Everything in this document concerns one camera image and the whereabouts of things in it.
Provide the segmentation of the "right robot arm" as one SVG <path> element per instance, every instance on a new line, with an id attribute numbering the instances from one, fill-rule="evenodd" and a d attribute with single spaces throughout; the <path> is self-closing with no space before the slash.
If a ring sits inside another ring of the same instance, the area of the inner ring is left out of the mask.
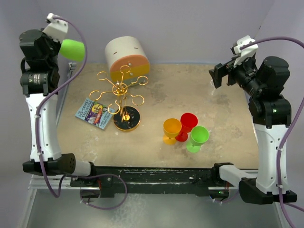
<path id="1" fill-rule="evenodd" d="M 258 143 L 259 167 L 257 176 L 238 169 L 230 162 L 216 163 L 211 169 L 211 180 L 217 186 L 225 182 L 238 187 L 242 200 L 251 204 L 293 203 L 297 194 L 290 190 L 286 175 L 284 135 L 291 129 L 291 105 L 281 92 L 290 76 L 289 64 L 282 58 L 266 57 L 256 66 L 254 57 L 240 65 L 235 60 L 217 64 L 209 70 L 215 88 L 228 76 L 227 85 L 238 84 L 249 96 Z"/>

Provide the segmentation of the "red wine glass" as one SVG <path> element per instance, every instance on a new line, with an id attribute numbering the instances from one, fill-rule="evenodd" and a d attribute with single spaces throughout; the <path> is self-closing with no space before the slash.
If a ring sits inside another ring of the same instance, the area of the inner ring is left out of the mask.
<path id="1" fill-rule="evenodd" d="M 185 142 L 188 139 L 188 133 L 197 126 L 198 118 L 192 113 L 184 113 L 180 118 L 182 128 L 175 139 L 179 142 Z"/>

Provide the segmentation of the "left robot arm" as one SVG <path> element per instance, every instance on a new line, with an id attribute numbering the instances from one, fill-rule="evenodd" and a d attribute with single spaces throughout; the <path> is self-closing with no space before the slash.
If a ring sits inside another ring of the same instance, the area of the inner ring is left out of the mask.
<path id="1" fill-rule="evenodd" d="M 57 56 L 67 29 L 31 29 L 19 36 L 24 54 L 20 85 L 30 114 L 31 154 L 22 164 L 24 172 L 35 175 L 81 176 L 86 186 L 97 183 L 98 175 L 90 162 L 78 161 L 74 154 L 63 154 L 57 139 L 56 106 L 60 79 Z"/>

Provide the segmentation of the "orange wine glass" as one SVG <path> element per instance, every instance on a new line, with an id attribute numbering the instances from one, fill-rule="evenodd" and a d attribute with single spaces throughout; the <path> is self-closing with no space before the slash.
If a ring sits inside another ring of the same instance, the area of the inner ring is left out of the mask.
<path id="1" fill-rule="evenodd" d="M 176 143 L 175 137 L 180 133 L 182 125 L 180 120 L 176 118 L 169 118 L 163 123 L 163 141 L 167 145 L 174 145 Z"/>

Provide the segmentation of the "gold wine glass rack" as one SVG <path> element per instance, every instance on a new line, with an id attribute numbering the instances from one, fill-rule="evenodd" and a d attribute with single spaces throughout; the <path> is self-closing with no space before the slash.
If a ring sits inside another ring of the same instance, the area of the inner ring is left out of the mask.
<path id="1" fill-rule="evenodd" d="M 115 96 L 115 102 L 108 105 L 108 112 L 113 117 L 115 127 L 123 132 L 130 132 L 135 130 L 141 121 L 141 115 L 136 109 L 137 106 L 144 104 L 145 99 L 142 95 L 132 95 L 129 92 L 129 87 L 133 85 L 144 86 L 148 84 L 149 79 L 146 76 L 138 76 L 134 82 L 126 84 L 124 77 L 127 74 L 131 74 L 131 67 L 129 65 L 123 65 L 120 67 L 119 72 L 121 77 L 116 81 L 112 82 L 107 77 L 101 78 L 101 74 L 107 74 L 105 71 L 97 73 L 96 77 L 99 81 L 107 81 L 112 85 L 110 91 L 100 92 L 93 90 L 89 94 L 89 98 L 93 101 L 98 101 L 104 94 L 111 93 Z"/>

